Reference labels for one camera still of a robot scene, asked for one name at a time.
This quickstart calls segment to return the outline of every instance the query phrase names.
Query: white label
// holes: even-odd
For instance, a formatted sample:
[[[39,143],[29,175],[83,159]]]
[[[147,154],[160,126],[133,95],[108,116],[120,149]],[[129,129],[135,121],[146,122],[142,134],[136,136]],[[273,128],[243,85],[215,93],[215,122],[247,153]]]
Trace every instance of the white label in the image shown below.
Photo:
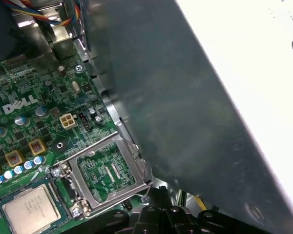
[[[29,106],[31,104],[34,104],[38,102],[37,99],[34,99],[32,95],[28,96],[29,101],[26,100],[26,98],[22,98],[21,101],[15,101],[13,104],[6,104],[2,106],[3,111],[6,115],[12,113],[14,110],[20,110],[23,106]]]

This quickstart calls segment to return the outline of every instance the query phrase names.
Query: wire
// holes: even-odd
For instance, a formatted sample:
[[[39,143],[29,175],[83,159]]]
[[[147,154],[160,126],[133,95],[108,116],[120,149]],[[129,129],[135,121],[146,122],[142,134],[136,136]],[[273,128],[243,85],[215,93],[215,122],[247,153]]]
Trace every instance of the wire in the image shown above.
[[[199,207],[201,208],[202,211],[207,210],[206,205],[204,204],[204,201],[196,196],[193,196],[194,199],[197,201],[197,203],[199,204]]]
[[[19,5],[11,2],[10,0],[3,0],[4,4],[9,7],[10,9],[19,12],[19,13],[23,13],[23,14],[27,14],[32,16],[33,18],[49,23],[49,24],[53,24],[55,26],[67,26],[70,23],[74,23],[76,21],[79,20],[80,18],[80,7],[79,5],[74,1],[74,14],[72,17],[64,20],[64,21],[57,21],[57,20],[50,20],[48,17],[42,15],[40,12],[38,12],[36,9],[34,9],[32,3],[30,0],[20,0],[21,3],[23,3],[25,5],[25,8],[20,7]]]

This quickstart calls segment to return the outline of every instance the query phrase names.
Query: surface mount components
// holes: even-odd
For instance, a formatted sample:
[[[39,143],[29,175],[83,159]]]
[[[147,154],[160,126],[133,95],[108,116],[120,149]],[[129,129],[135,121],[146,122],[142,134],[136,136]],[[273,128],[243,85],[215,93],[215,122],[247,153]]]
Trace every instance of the surface mount components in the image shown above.
[[[13,150],[5,155],[6,161],[10,167],[16,167],[17,165],[25,162],[24,155],[19,150]]]
[[[41,139],[33,140],[28,145],[33,155],[43,154],[47,150],[45,143]]]

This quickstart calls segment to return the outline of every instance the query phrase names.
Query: black plastic part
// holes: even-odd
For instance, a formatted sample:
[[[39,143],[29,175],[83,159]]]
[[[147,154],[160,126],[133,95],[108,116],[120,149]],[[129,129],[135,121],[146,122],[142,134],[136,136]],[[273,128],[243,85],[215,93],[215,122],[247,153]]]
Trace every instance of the black plastic part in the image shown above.
[[[269,234],[213,210],[202,211],[199,213],[197,220],[202,229],[215,234]]]
[[[168,190],[165,186],[160,186],[158,189],[151,188],[149,192],[149,199],[150,206],[154,206],[159,209],[166,209],[172,206]]]
[[[0,0],[0,61],[20,54],[25,45],[21,30],[9,9]]]
[[[128,213],[121,210],[112,210],[69,229],[62,234],[109,234],[127,227],[128,223]]]

